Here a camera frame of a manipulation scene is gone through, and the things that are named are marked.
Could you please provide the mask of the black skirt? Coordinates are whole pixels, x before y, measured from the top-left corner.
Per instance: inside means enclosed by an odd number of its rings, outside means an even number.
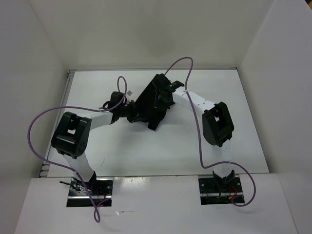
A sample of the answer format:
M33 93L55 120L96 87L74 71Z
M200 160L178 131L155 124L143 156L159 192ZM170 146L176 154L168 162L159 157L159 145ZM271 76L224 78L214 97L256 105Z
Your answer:
M166 110L158 110L154 108L156 97L156 89L159 85L171 83L164 74L157 74L152 81L147 85L143 92L136 99L136 119L133 122L145 122L148 124L148 129L156 130L160 122L164 119Z

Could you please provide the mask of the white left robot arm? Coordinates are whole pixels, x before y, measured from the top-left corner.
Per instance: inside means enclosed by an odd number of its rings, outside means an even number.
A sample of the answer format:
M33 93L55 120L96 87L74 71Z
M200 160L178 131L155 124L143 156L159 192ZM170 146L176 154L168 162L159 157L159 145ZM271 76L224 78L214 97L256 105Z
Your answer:
M96 112L75 114L65 112L54 132L51 145L65 158L69 167L74 170L74 177L79 188L86 195L97 190L97 175L86 157L89 134L93 129L110 125L121 117L133 117L134 107L122 104L115 109L102 109Z

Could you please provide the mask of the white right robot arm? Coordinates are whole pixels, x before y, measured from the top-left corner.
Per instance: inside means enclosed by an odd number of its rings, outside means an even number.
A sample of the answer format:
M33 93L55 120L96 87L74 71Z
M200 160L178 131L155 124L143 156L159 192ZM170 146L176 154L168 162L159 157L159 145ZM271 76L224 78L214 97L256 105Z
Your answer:
M234 124L228 107L224 102L214 103L186 89L184 84L175 81L165 85L157 85L155 107L170 108L174 104L181 105L191 112L197 128L200 165L203 169L212 168L214 187L226 191L234 177L230 169L230 140L233 136ZM202 139L212 146L212 153L219 162L204 165Z

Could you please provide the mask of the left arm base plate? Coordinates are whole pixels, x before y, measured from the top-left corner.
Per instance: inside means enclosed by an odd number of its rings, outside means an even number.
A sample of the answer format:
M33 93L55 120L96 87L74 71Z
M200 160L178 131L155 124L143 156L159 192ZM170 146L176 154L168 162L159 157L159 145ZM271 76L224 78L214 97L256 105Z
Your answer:
M114 179L112 177L98 177L95 181L94 187L88 189L94 204L97 207L112 206L113 182ZM87 194L87 190L76 180L76 178L73 177L70 183L63 181L60 183L69 186L66 207L76 208L93 206Z

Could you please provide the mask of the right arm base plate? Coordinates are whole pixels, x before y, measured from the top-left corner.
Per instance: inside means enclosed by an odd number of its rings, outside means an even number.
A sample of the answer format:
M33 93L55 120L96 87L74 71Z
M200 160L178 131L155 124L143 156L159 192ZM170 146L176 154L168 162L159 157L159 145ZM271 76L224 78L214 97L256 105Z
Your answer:
M231 204L232 199L235 203L244 204L240 178L235 176L221 191L215 185L213 176L198 178L201 205Z

